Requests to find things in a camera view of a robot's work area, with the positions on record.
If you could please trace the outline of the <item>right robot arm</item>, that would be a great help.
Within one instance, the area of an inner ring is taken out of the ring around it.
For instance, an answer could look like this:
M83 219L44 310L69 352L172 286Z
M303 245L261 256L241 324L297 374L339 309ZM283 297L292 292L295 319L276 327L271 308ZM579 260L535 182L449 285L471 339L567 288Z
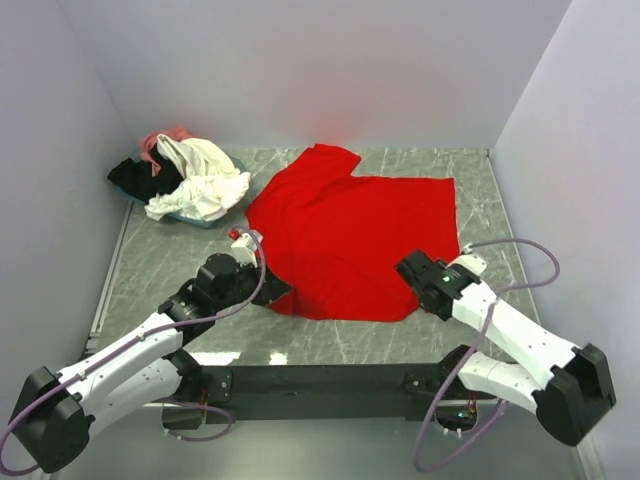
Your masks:
M439 374L428 412L435 412L444 395L487 393L533 413L562 444L579 445L616 404L605 353L593 344L579 347L529 319L481 279L485 268L472 252L446 263L420 250L396 266L423 310L473 328L513 360L490 358L476 345L461 347L457 362Z

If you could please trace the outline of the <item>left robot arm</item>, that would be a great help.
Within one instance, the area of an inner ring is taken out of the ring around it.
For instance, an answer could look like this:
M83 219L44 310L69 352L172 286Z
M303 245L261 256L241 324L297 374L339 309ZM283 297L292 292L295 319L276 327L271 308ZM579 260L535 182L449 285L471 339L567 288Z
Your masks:
M98 432L164 398L201 405L208 381L185 347L249 304L269 306L292 290L262 263L213 254L195 277L136 329L56 373L24 382L9 421L12 435L46 473L63 469Z

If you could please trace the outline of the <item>black base crossbar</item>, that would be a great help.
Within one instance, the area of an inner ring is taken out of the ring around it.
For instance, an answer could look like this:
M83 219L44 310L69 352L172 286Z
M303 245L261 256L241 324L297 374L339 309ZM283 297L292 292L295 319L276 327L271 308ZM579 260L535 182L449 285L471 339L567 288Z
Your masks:
M446 374L435 364L206 366L208 403L238 421L416 420Z

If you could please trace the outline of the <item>black t shirt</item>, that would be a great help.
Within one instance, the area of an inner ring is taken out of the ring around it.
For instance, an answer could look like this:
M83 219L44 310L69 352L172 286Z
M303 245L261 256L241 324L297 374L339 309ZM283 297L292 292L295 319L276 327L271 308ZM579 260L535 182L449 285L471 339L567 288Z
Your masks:
M120 162L107 175L107 179L121 191L137 200L148 204L156 196L173 193L183 182L175 164L163 157L156 146L150 150L150 157L159 166L159 172L152 175L152 164L127 158Z

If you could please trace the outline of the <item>red t shirt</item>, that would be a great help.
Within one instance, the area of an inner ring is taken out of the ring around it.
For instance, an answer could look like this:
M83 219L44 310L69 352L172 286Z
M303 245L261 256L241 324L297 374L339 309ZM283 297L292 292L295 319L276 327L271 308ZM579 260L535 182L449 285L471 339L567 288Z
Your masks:
M271 310L312 320L396 322L418 307L395 270L408 254L459 253L451 178L356 176L360 156L307 148L246 210L269 270L292 290Z

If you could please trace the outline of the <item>white t shirt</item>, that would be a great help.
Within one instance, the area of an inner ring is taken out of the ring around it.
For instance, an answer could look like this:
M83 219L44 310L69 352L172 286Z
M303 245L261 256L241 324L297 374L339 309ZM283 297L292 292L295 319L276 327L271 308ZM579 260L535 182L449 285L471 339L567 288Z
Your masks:
M160 134L156 147L175 164L184 180L173 193L149 200L145 211L153 220L168 213L205 221L220 219L249 190L251 174L240 172L230 157L209 140L190 137L178 141Z

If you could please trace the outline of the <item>teal laundry basket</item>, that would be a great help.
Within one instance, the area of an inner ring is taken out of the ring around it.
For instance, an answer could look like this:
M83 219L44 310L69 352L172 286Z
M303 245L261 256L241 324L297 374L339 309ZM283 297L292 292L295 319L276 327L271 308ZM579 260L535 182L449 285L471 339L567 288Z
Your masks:
M134 161L134 162L139 162L141 161L141 149L139 147L136 147L131 154L129 155L129 157ZM230 157L232 163L234 164L234 166L240 171L240 172L245 172L247 170L245 164L238 158L231 156ZM126 193L122 188L120 188L119 186L115 185L114 189L116 192L120 193L121 195L123 195L127 200L130 200L133 204L138 205L142 208L144 208L146 206L146 204L134 197L129 195L128 193ZM215 219L212 221L205 221L205 220L197 220L197 219L191 219L188 217L184 217L179 215L178 213L168 213L165 214L162 217L163 220L168 220L168 219L172 219L172 220L176 220L176 221L180 221L183 223L186 223L188 225L192 225L194 227L198 227L201 229L210 229L213 228L215 225L217 225L220 222L220 219Z

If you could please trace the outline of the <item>aluminium frame rail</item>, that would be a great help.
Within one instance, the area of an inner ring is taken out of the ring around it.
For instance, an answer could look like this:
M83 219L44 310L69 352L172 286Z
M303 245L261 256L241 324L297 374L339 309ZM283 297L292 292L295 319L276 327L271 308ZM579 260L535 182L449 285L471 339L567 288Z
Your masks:
M195 345L209 364L391 364L434 361L468 342L463 327L287 320L251 333L211 333ZM415 479L418 424L403 420L239 422L221 439L189 444L165 436L147 407L93 440L69 474L76 479ZM557 443L512 407L440 479L598 479L591 439Z

